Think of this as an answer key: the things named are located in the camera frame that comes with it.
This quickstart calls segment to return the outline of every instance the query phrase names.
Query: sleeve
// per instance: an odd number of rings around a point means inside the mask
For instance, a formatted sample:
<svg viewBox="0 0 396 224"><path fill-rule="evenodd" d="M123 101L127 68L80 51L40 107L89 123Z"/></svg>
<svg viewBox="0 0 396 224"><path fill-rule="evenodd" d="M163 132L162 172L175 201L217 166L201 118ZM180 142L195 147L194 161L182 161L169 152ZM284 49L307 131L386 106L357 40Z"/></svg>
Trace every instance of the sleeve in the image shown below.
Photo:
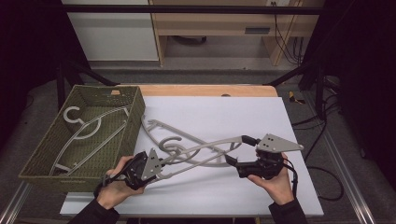
<svg viewBox="0 0 396 224"><path fill-rule="evenodd" d="M68 224L114 224L119 217L119 213L114 208L106 210L94 199Z"/></svg>
<svg viewBox="0 0 396 224"><path fill-rule="evenodd" d="M269 206L271 215L276 224L307 224L303 208L295 199L289 203L278 205L273 203Z"/></svg>

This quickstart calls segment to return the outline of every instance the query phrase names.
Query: wrist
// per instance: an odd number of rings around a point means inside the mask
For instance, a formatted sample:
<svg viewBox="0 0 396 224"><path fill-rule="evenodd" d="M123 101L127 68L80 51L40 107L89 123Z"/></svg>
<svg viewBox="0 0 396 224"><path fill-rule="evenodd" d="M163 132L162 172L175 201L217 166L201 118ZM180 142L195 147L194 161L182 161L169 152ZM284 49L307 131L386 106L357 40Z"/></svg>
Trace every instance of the wrist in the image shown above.
<svg viewBox="0 0 396 224"><path fill-rule="evenodd" d="M294 197L292 195L282 195L282 197L274 198L274 202L278 205L283 205L292 201L294 201Z"/></svg>
<svg viewBox="0 0 396 224"><path fill-rule="evenodd" d="M99 196L96 198L96 201L104 207L106 210L109 210L115 206L113 202L110 200L106 199L106 197L103 197L102 195L99 194Z"/></svg>

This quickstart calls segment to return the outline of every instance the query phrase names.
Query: metal rail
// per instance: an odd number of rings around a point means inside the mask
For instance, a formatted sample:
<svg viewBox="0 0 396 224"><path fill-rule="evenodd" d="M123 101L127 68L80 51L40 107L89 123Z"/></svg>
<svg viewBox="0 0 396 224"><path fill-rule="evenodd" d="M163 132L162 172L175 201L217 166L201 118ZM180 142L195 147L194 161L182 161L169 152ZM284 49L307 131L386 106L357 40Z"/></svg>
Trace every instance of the metal rail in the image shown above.
<svg viewBox="0 0 396 224"><path fill-rule="evenodd" d="M0 224L14 223L31 189L31 184L24 181L21 182L11 201L9 201L6 209L2 212L0 216Z"/></svg>

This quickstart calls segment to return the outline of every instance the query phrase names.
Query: box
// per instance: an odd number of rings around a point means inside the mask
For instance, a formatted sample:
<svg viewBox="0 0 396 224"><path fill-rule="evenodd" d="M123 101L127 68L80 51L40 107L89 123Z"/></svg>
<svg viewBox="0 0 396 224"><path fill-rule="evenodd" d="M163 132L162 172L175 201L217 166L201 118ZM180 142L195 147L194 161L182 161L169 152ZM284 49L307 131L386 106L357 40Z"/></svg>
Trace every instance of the box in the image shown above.
<svg viewBox="0 0 396 224"><path fill-rule="evenodd" d="M19 178L49 190L94 191L121 156L134 154L145 107L137 86L75 86Z"/></svg>

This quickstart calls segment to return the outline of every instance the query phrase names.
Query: person's left hand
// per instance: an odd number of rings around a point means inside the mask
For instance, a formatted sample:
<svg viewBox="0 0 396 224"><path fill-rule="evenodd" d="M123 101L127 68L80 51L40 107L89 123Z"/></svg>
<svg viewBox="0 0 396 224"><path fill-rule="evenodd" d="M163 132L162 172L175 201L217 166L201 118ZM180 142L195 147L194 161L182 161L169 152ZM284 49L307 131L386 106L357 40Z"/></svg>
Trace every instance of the person's left hand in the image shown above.
<svg viewBox="0 0 396 224"><path fill-rule="evenodd" d="M125 163L133 157L134 156L121 157L117 167L113 170L107 171L106 174L116 175L124 167ZM108 210L122 203L128 197L142 194L144 191L145 187L134 190L129 188L124 181L114 181L100 190L96 201Z"/></svg>

